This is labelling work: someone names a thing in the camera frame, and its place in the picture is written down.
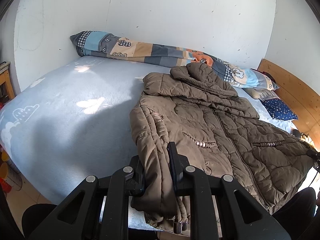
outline wooden headboard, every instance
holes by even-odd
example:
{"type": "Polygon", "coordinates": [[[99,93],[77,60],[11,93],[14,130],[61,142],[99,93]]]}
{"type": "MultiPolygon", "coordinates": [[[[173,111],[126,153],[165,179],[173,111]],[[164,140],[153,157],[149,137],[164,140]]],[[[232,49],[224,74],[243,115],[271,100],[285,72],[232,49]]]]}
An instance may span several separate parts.
{"type": "Polygon", "coordinates": [[[276,94],[299,118],[293,123],[300,132],[310,135],[319,150],[320,95],[299,78],[266,59],[261,61],[258,70],[273,76],[280,87],[275,90],[276,94]]]}

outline navy blue pillow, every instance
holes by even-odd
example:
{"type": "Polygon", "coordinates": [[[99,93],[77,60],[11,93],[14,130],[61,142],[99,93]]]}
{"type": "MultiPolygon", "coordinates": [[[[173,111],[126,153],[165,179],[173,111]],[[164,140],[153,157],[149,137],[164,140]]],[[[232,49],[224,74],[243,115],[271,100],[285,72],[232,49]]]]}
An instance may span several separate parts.
{"type": "Polygon", "coordinates": [[[298,120],[296,114],[279,98],[268,99],[261,102],[273,119],[282,121],[298,120]]]}

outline fleece bed sheet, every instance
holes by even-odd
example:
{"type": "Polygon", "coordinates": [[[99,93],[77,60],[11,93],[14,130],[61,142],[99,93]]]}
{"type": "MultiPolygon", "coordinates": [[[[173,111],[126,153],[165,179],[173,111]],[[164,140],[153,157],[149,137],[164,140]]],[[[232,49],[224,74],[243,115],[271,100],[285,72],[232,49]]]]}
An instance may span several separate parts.
{"type": "MultiPolygon", "coordinates": [[[[137,155],[129,112],[150,72],[170,68],[93,56],[60,67],[1,110],[1,145],[35,188],[59,204],[88,175],[109,176],[137,155]]],[[[272,119],[259,100],[236,90],[262,120],[292,130],[292,122],[272,119]]],[[[131,208],[128,224],[154,229],[131,208]]]]}

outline wall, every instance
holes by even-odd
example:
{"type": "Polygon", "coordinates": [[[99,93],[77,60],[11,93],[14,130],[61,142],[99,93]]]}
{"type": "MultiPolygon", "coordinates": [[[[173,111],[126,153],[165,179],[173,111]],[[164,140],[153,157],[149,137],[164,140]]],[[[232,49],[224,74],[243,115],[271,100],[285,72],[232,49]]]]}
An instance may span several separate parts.
{"type": "Polygon", "coordinates": [[[10,78],[15,94],[20,93],[20,86],[14,60],[14,23],[20,0],[14,0],[0,22],[0,60],[10,61],[10,78]]]}
{"type": "Polygon", "coordinates": [[[275,22],[265,58],[320,95],[320,24],[305,0],[276,0],[275,22]]]}
{"type": "Polygon", "coordinates": [[[276,0],[20,0],[15,61],[21,90],[78,56],[69,36],[102,30],[187,47],[257,68],[276,0]]]}

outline silver screw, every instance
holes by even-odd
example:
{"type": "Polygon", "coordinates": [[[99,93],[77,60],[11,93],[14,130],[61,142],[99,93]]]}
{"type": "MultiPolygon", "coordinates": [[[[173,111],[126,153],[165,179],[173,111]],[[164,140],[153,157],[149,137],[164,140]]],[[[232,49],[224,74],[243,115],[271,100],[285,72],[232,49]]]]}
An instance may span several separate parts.
{"type": "Polygon", "coordinates": [[[196,170],[196,168],[194,166],[187,166],[186,167],[187,172],[194,172],[195,170],[196,170]]]}
{"type": "Polygon", "coordinates": [[[224,179],[225,181],[227,181],[227,182],[233,181],[233,177],[232,177],[231,175],[229,175],[229,174],[224,175],[224,176],[223,176],[223,179],[224,179]]]}
{"type": "Polygon", "coordinates": [[[96,180],[96,177],[93,176],[93,175],[90,175],[88,176],[86,179],[85,179],[87,182],[94,182],[96,180]]]}
{"type": "Polygon", "coordinates": [[[133,168],[130,167],[130,166],[126,166],[123,168],[123,171],[126,172],[126,173],[130,173],[131,171],[133,171],[133,168]]]}

